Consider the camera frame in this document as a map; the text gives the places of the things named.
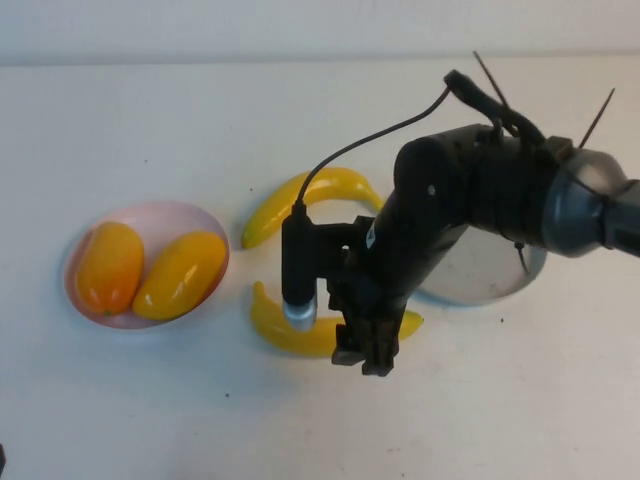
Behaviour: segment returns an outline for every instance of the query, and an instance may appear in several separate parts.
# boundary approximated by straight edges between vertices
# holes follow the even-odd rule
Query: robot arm
[[[640,256],[640,187],[610,155],[545,139],[457,72],[445,81],[492,126],[406,144],[394,191],[375,218],[314,225],[297,202],[283,224],[285,315],[310,328],[316,282],[326,279],[329,308],[345,318],[332,362],[364,361],[365,375],[391,371],[409,296],[470,225],[567,257],[598,246]],[[516,136],[504,137],[502,128]]]

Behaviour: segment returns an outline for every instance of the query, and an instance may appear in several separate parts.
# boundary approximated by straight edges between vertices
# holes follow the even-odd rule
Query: black cable
[[[401,128],[409,126],[412,123],[416,123],[416,122],[428,117],[429,115],[431,115],[442,104],[442,102],[444,102],[444,100],[447,98],[447,95],[449,95],[450,92],[451,92],[451,90],[449,88],[447,88],[442,93],[442,95],[440,95],[438,97],[438,99],[433,103],[433,105],[431,105],[424,112],[416,115],[415,117],[411,117],[411,118],[409,118],[409,119],[407,119],[407,120],[405,120],[403,122],[397,123],[397,124],[395,124],[395,125],[393,125],[393,126],[391,126],[389,128],[385,128],[384,130],[381,130],[378,133],[374,133],[372,135],[369,135],[368,137],[364,137],[364,138],[358,140],[357,142],[353,142],[351,145],[347,145],[346,147],[344,147],[344,148],[338,150],[337,152],[335,152],[333,155],[325,158],[313,170],[311,170],[311,172],[309,172],[309,175],[307,175],[307,178],[304,180],[304,183],[300,187],[300,193],[298,194],[298,198],[296,200],[296,203],[297,204],[304,203],[304,194],[307,192],[307,188],[309,187],[309,184],[313,180],[313,177],[315,177],[320,170],[322,170],[324,167],[326,167],[329,163],[334,161],[340,155],[343,155],[343,154],[347,153],[348,151],[353,150],[356,147],[359,147],[360,145],[364,145],[365,143],[369,143],[372,140],[376,140],[376,139],[378,139],[380,137],[384,137],[385,135],[387,135],[389,133],[395,132],[396,130],[400,130]]]
[[[529,275],[529,268],[527,267],[527,262],[524,261],[524,247],[525,244],[522,242],[513,242],[513,246],[518,250],[518,257],[520,257],[520,265],[524,269],[525,273]]]

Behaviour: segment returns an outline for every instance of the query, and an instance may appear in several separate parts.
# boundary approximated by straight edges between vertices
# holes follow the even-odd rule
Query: yellow banana
[[[291,205],[295,202],[308,173],[301,173],[282,184],[254,212],[242,232],[244,248],[257,247],[278,231],[284,219],[291,213]],[[325,167],[320,170],[304,196],[307,205],[328,199],[365,202],[376,212],[384,204],[366,178],[358,172],[343,167]]]
[[[344,323],[339,317],[319,318],[310,331],[298,332],[284,318],[280,305],[267,296],[262,282],[253,284],[250,315],[253,327],[271,345],[310,357],[330,357],[336,345],[336,325]],[[398,338],[407,338],[423,323],[417,313],[405,312]]]

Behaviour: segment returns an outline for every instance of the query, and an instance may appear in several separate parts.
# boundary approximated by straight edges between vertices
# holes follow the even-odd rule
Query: yellow mango
[[[198,306],[223,267],[227,249],[212,232],[175,239],[158,256],[133,300],[136,315],[168,321]]]

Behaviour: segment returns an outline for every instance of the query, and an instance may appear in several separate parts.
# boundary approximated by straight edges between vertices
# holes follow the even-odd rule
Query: orange mango
[[[123,313],[131,306],[143,266],[144,245],[138,233],[123,223],[102,223],[76,270],[76,293],[99,315]]]

